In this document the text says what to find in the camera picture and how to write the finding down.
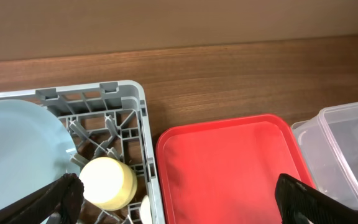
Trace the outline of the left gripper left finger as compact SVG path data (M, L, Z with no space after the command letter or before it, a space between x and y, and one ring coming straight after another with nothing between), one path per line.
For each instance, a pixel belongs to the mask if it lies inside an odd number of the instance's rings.
M58 180L0 210L0 223L76 224L84 201L84 185L74 174Z

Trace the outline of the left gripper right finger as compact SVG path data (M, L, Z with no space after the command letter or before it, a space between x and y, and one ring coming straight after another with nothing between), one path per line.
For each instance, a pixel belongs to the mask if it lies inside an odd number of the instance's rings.
M275 199L283 224L358 224L353 210L302 181L280 174Z

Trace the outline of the yellow plastic cup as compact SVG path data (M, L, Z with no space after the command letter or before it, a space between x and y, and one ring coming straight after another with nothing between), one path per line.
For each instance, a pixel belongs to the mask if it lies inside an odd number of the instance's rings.
M107 211L120 210L128 205L137 190L135 172L110 157L99 157L87 163L79 178L84 185L84 198Z

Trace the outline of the light blue plate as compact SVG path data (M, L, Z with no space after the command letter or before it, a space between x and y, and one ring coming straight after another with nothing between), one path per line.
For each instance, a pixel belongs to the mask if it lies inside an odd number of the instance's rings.
M0 100L0 210L65 173L75 143L51 112L24 100Z

